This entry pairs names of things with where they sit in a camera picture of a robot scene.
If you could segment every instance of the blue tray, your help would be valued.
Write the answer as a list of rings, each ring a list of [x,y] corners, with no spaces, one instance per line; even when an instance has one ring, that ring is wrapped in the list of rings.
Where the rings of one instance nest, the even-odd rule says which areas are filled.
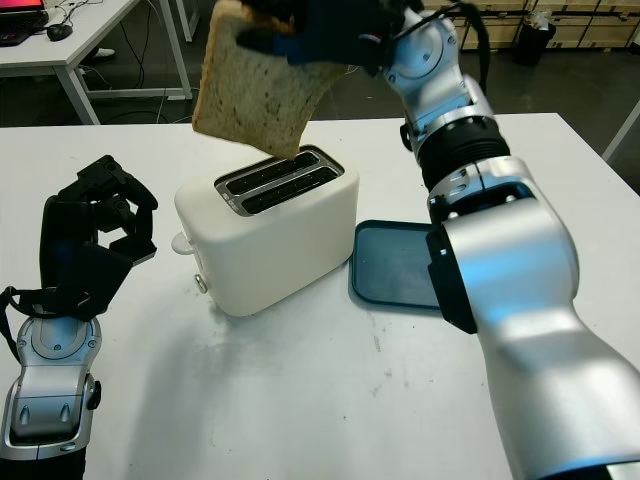
[[[351,285],[363,300],[437,309],[427,267],[432,225],[367,220],[356,227]]]

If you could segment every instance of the toaster slot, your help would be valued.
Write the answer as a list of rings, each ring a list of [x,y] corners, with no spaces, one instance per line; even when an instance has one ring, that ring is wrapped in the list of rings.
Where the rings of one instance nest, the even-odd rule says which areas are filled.
[[[322,167],[293,180],[266,190],[242,202],[247,213],[255,215],[286,200],[297,197],[337,178],[338,174],[329,167]]]
[[[242,195],[317,163],[318,158],[315,155],[310,152],[303,152],[294,160],[282,160],[243,177],[236,178],[227,183],[227,189],[233,195]]]

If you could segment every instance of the computer mouse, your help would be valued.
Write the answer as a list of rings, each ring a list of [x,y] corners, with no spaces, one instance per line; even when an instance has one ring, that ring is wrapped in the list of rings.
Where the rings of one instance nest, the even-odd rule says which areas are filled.
[[[47,37],[52,42],[59,42],[60,40],[64,40],[73,32],[73,28],[71,25],[63,25],[61,23],[56,23],[54,25],[49,25],[47,27]]]

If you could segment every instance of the white table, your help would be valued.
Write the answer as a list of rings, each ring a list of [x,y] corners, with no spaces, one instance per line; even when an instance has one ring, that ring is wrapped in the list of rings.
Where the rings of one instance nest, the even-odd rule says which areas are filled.
[[[185,0],[176,0],[176,7],[178,9],[180,23],[182,24],[184,39],[191,43],[193,42],[193,35],[196,33],[196,28],[198,28],[198,23],[200,22],[200,5],[198,5],[197,0],[189,3],[191,3],[191,5],[189,5],[191,7],[191,15],[187,14]]]
[[[168,0],[158,2],[180,77],[180,88],[90,91],[78,72],[78,64],[139,1],[104,0],[100,4],[84,5],[71,17],[73,33],[64,40],[52,42],[46,35],[33,35],[18,46],[0,49],[0,77],[55,74],[84,124],[100,124],[91,106],[90,99],[93,98],[167,96],[169,99],[191,99],[191,86]],[[58,9],[51,11],[51,16],[49,24],[59,23],[63,14]]]
[[[611,140],[611,143],[607,146],[604,153],[602,154],[602,158],[604,158],[607,163],[612,163],[613,160],[615,160],[614,155],[618,151],[618,148],[620,148],[620,145],[622,145],[622,142],[628,135],[629,130],[631,130],[638,118],[640,118],[640,100],[638,100],[636,106],[633,107],[633,110],[631,110],[631,113],[620,127],[620,130],[616,132],[615,136]]]
[[[428,221],[400,123],[309,124],[305,142],[357,164],[358,221]],[[640,199],[559,116],[499,123],[574,236],[582,319],[640,366]],[[100,318],[93,373],[104,393],[85,478],[510,478],[476,337],[438,315],[354,303],[347,265],[244,319],[198,292],[195,262],[170,247],[181,228],[174,192],[266,155],[189,125],[3,129],[0,144],[3,287],[39,285],[44,201],[101,155],[160,202],[155,259],[134,268]],[[10,317],[15,333],[22,318]],[[18,373],[0,345],[0,392]]]

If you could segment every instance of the computer monitor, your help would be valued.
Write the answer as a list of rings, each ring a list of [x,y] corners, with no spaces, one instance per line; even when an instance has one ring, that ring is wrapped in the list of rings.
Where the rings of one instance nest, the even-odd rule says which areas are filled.
[[[43,0],[0,0],[0,13],[44,10]]]

